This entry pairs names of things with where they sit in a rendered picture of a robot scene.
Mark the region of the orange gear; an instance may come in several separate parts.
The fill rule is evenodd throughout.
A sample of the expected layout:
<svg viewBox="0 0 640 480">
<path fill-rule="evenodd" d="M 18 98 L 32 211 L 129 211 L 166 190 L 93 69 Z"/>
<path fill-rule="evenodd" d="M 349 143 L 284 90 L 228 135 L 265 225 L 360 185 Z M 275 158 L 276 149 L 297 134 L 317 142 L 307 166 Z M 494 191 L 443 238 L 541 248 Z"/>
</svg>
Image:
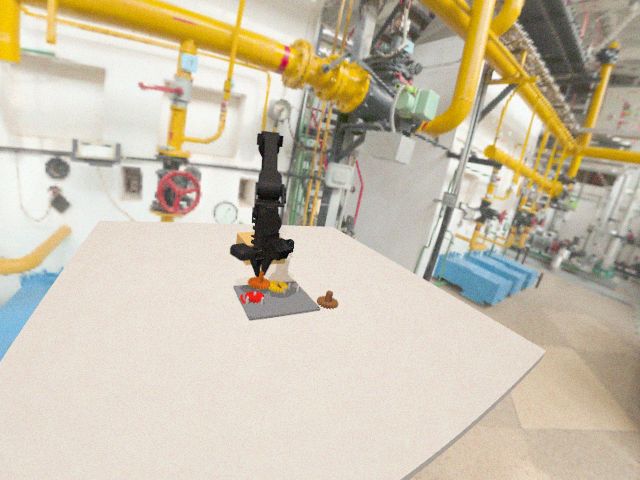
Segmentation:
<svg viewBox="0 0 640 480">
<path fill-rule="evenodd" d="M 257 277 L 251 277 L 249 278 L 249 282 L 248 282 L 249 286 L 256 288 L 256 289 L 264 289 L 270 286 L 270 281 L 267 280 L 267 278 L 264 278 L 264 272 L 260 271 L 259 276 Z"/>
</svg>

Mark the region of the brown gear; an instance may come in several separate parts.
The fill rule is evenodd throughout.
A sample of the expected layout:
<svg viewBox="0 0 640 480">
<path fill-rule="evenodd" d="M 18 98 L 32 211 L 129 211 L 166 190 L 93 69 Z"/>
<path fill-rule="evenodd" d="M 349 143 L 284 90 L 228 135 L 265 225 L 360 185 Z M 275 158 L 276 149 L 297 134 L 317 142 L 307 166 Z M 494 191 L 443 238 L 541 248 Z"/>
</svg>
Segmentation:
<svg viewBox="0 0 640 480">
<path fill-rule="evenodd" d="M 318 305 L 321 305 L 320 307 L 326 308 L 326 309 L 334 309 L 336 307 L 338 307 L 338 301 L 337 299 L 332 298 L 333 296 L 333 292 L 331 291 L 327 291 L 325 296 L 319 296 L 317 299 L 317 303 Z"/>
</svg>

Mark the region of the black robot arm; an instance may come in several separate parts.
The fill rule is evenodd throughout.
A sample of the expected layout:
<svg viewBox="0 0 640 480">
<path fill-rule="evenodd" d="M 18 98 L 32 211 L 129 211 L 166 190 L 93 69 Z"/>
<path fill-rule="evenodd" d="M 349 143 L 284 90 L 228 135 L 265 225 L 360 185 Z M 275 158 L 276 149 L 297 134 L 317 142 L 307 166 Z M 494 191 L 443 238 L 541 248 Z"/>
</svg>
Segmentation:
<svg viewBox="0 0 640 480">
<path fill-rule="evenodd" d="M 283 136 L 280 133 L 262 131 L 257 134 L 258 151 L 262 157 L 262 171 L 255 184 L 254 208 L 252 223 L 266 234 L 261 251 L 267 252 L 274 260 L 286 259 L 293 252 L 292 239 L 281 240 L 279 233 L 281 218 L 278 207 L 286 203 L 286 189 L 282 183 L 282 175 L 277 168 L 277 154 L 282 147 Z M 278 200 L 281 197 L 280 200 Z M 255 219 L 253 219 L 255 218 Z M 274 237 L 270 235 L 275 234 Z"/>
</svg>

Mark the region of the red gear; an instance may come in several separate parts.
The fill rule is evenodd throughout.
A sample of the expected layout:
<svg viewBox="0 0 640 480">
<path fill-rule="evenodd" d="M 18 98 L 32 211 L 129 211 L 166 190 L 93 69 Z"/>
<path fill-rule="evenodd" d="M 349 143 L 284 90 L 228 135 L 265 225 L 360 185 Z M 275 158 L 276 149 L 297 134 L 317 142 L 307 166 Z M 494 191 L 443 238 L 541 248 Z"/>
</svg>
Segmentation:
<svg viewBox="0 0 640 480">
<path fill-rule="evenodd" d="M 254 296 L 254 291 L 247 293 L 245 295 L 245 299 L 246 299 L 246 296 L 250 297 L 249 298 L 250 302 L 254 302 L 254 303 L 255 302 L 257 302 L 257 303 L 260 302 L 261 298 L 264 297 L 264 295 L 262 295 L 262 293 L 259 293 L 259 292 L 256 292 L 256 296 Z"/>
</svg>

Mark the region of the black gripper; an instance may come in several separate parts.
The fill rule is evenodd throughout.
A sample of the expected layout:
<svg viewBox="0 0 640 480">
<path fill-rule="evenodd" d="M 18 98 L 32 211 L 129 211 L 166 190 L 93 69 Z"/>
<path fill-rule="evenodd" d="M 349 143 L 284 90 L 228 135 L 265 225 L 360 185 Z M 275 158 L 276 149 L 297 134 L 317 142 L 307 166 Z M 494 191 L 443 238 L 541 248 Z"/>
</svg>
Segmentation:
<svg viewBox="0 0 640 480">
<path fill-rule="evenodd" d="M 266 275 L 273 258 L 267 253 L 262 252 L 261 247 L 262 243 L 265 239 L 266 234 L 264 234 L 258 227 L 258 224 L 253 225 L 255 230 L 255 237 L 251 240 L 251 243 L 254 246 L 249 247 L 248 245 L 241 244 L 233 244 L 230 247 L 230 255 L 235 257 L 240 261 L 250 261 L 251 266 L 254 270 L 255 276 L 259 276 L 260 268 L 261 271 L 264 272 L 264 276 Z"/>
</svg>

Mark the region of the yellow gear with black stripe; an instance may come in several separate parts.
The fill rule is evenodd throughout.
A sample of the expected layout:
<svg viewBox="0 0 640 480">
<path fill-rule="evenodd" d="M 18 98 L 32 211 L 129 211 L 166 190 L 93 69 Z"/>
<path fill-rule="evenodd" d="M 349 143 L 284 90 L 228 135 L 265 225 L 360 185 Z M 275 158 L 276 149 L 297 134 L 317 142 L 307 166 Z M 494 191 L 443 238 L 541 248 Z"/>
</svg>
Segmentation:
<svg viewBox="0 0 640 480">
<path fill-rule="evenodd" d="M 287 290 L 287 288 L 288 288 L 287 284 L 285 284 L 283 282 L 280 282 L 280 281 L 279 281 L 279 284 L 277 284 L 277 281 L 271 280 L 270 281 L 270 286 L 268 288 L 269 288 L 269 290 L 272 290 L 272 291 L 275 291 L 275 292 L 277 291 L 279 293 L 279 292 L 283 291 L 283 287 L 284 286 L 286 287 L 286 290 Z"/>
</svg>

